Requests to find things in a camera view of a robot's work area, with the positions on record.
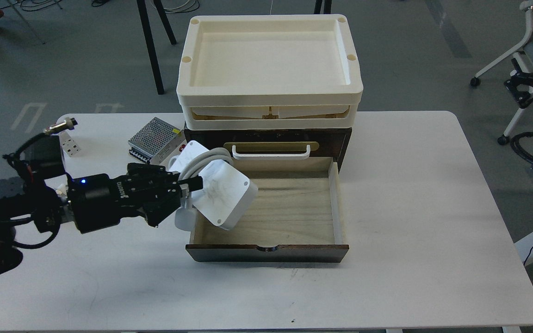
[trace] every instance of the drawer front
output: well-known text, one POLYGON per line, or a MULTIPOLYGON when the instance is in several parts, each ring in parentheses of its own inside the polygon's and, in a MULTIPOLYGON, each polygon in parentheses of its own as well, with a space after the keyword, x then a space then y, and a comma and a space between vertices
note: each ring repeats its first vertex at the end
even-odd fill
POLYGON ((190 130, 184 128, 187 141, 198 141, 208 149, 224 147, 231 151, 231 146, 238 143, 236 148, 240 153, 298 154, 305 152, 305 145, 309 144, 310 156, 332 157, 337 162, 339 170, 345 158, 351 132, 351 128, 303 130, 190 130))
POLYGON ((258 245, 189 244, 186 251, 199 262, 245 263, 340 263, 349 245, 258 245))

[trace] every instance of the black table leg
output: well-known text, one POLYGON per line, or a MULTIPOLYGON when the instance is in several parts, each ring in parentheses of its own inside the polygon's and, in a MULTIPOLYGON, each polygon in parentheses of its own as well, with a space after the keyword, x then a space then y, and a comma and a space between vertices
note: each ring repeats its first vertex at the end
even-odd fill
POLYGON ((157 15, 159 15, 161 23, 163 24, 163 28, 166 30, 167 37, 170 39, 170 44, 176 45, 176 36, 174 36, 174 32, 170 26, 170 21, 167 20, 167 15, 163 10, 163 4, 161 4, 161 0, 154 0, 154 5, 157 9, 157 15))
POLYGON ((316 0, 316 6, 314 7, 314 13, 320 13, 322 10, 322 0, 316 0))
POLYGON ((145 6, 145 0, 137 0, 137 8, 139 9, 139 17, 141 18, 141 26, 143 28, 143 35, 145 36, 145 44, 148 47, 149 62, 152 65, 152 72, 154 72, 154 80, 156 82, 157 94, 163 95, 165 94, 165 91, 163 89, 163 82, 161 81, 159 63, 157 63, 154 36, 152 36, 152 28, 149 26, 148 9, 145 6))
POLYGON ((332 0, 324 0, 324 13, 330 13, 332 10, 332 0))

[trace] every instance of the drawer handle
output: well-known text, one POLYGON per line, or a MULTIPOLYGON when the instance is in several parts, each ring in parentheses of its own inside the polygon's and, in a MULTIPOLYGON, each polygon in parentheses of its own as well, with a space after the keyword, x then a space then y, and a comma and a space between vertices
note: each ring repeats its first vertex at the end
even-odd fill
POLYGON ((311 148, 305 145, 305 153, 301 154, 240 154, 236 146, 231 146, 231 154, 236 160, 305 160, 310 157, 311 148))

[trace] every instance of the metal connector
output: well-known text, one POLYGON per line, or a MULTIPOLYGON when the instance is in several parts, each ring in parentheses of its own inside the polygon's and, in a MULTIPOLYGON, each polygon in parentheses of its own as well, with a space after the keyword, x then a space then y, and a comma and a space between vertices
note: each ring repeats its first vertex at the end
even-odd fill
POLYGON ((51 125, 43 130, 43 133, 46 135, 52 135, 61 133, 64 130, 72 130, 75 128, 75 125, 77 125, 78 122, 75 120, 75 118, 65 118, 65 120, 61 123, 51 125))

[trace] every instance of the open drawer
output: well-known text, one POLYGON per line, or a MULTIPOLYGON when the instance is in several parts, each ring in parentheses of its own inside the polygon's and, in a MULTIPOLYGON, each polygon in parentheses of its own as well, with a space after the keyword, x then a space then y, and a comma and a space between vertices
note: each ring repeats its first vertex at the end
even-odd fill
POLYGON ((226 231, 202 215, 188 253, 196 261, 339 263, 343 240, 338 169, 332 158, 236 160, 258 195, 226 231))

